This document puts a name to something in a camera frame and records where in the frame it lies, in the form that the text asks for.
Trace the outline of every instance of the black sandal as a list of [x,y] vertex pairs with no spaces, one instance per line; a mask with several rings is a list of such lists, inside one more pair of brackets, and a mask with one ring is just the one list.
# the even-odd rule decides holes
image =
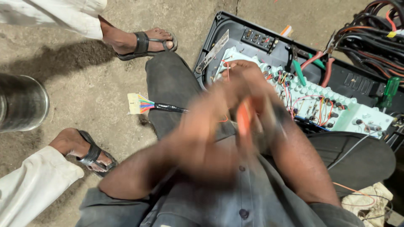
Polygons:
[[[76,157],[76,159],[81,162],[82,164],[86,165],[89,167],[91,164],[95,163],[98,165],[101,169],[106,170],[105,172],[98,172],[95,171],[95,174],[97,174],[100,177],[105,177],[115,166],[118,165],[118,162],[115,160],[115,158],[108,152],[102,150],[97,144],[95,144],[94,140],[91,138],[90,134],[86,131],[78,130],[80,135],[83,137],[85,141],[87,141],[90,144],[90,149],[88,150],[88,153],[82,158],[81,160]],[[101,154],[101,152],[104,152],[105,156],[107,156],[109,159],[111,159],[112,163],[109,164],[108,166],[105,166],[99,162],[97,162],[98,156]]]
[[[131,59],[137,58],[137,57],[145,57],[145,56],[155,56],[161,52],[164,51],[176,51],[177,47],[178,47],[178,40],[175,37],[175,35],[172,32],[169,32],[166,30],[166,32],[168,32],[171,37],[173,38],[173,40],[171,40],[173,42],[173,47],[171,49],[169,49],[167,47],[167,40],[161,40],[161,39],[151,39],[149,38],[145,32],[135,32],[134,34],[136,35],[136,48],[135,51],[132,53],[128,53],[128,54],[124,54],[124,55],[120,55],[118,53],[116,53],[116,55],[118,56],[118,58],[122,61],[129,61]],[[154,42],[161,42],[163,44],[164,50],[162,51],[147,51],[147,49],[149,48],[149,41],[154,41]]]

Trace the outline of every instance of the shirt button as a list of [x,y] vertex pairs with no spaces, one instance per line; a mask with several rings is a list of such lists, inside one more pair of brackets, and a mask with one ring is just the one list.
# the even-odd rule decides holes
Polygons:
[[240,217],[241,217],[243,220],[246,220],[246,219],[248,218],[249,212],[246,211],[245,209],[241,209],[241,210],[238,212],[238,214],[240,214]]

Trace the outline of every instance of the foot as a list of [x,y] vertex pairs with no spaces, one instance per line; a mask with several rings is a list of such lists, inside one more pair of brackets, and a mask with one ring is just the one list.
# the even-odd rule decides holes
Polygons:
[[[145,33],[149,38],[167,40],[166,44],[168,49],[171,49],[174,45],[171,41],[173,40],[171,34],[163,29],[157,27],[145,31]],[[104,40],[108,44],[112,45],[112,48],[121,55],[134,52],[137,45],[135,34],[127,33],[117,28],[110,29],[107,34],[104,34]],[[149,41],[149,48],[147,50],[151,52],[158,52],[164,50],[164,47],[161,42]]]
[[[79,157],[80,159],[84,158],[84,156],[90,149],[90,144],[83,139],[83,137],[75,128],[63,129],[57,135],[57,137],[52,140],[49,146],[58,150],[63,156],[73,155]],[[97,162],[108,166],[112,163],[112,160],[109,159],[103,152],[101,152],[97,159]],[[94,163],[88,166],[88,168],[97,172],[105,172],[105,170],[101,169]]]

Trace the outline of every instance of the screwdriver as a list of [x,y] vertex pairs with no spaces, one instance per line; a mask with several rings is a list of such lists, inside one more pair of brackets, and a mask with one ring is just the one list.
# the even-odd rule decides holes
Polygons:
[[386,89],[384,90],[383,101],[380,106],[383,107],[383,113],[387,108],[391,107],[393,96],[397,93],[398,86],[400,85],[400,78],[392,76],[389,78]]

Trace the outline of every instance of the wire cutter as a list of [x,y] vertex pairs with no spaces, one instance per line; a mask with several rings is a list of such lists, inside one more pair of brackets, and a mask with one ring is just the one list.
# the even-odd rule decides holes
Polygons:
[[[322,69],[325,69],[325,66],[323,62],[319,59],[320,57],[323,56],[323,52],[319,51],[317,54],[313,57],[311,54],[297,48],[295,45],[288,45],[289,49],[292,50],[292,65],[295,68],[295,75],[299,78],[300,82],[302,83],[303,86],[306,86],[306,81],[304,80],[303,76],[303,69],[311,63],[315,63],[316,65],[320,66]],[[309,59],[305,61],[301,66],[300,63],[297,61],[297,55],[302,55],[303,57]]]
[[332,54],[333,50],[335,49],[335,47],[337,46],[337,44],[333,44],[334,41],[335,41],[335,31],[332,34],[330,40],[328,41],[327,47],[324,52],[317,51],[316,55],[314,55],[309,60],[305,61],[303,64],[299,65],[300,67],[298,66],[299,63],[292,62],[293,66],[295,67],[296,74],[300,78],[300,81],[303,86],[306,86],[306,82],[304,81],[302,71],[311,63],[316,62],[316,64],[319,65],[319,62],[321,62],[320,58],[324,55],[327,55],[327,63],[325,66],[326,73],[324,75],[323,82],[321,83],[321,87],[325,88],[327,86],[328,82],[330,81],[330,77],[331,77],[331,65],[335,61],[334,58],[331,58],[331,54]]
[[332,67],[332,63],[335,61],[335,58],[331,57],[331,54],[333,52],[333,50],[336,48],[338,42],[336,42],[334,44],[335,41],[335,31],[332,34],[330,40],[327,43],[327,48],[324,51],[324,55],[326,55],[327,58],[327,63],[326,63],[326,73],[324,74],[324,79],[323,82],[321,83],[321,87],[325,88],[328,84],[328,82],[330,81],[330,77],[331,77],[331,67]]
[[[310,53],[308,53],[308,52],[306,52],[306,51],[304,51],[304,50],[301,50],[301,49],[297,48],[295,45],[290,45],[290,44],[288,44],[288,49],[295,50],[295,52],[296,52],[298,55],[301,55],[301,56],[303,56],[303,57],[306,58],[306,59],[310,59],[310,58],[313,57],[312,54],[310,54]],[[315,61],[313,62],[313,64],[316,64],[316,65],[319,66],[320,68],[326,70],[326,66],[323,64],[323,62],[322,62],[320,59],[315,60]]]

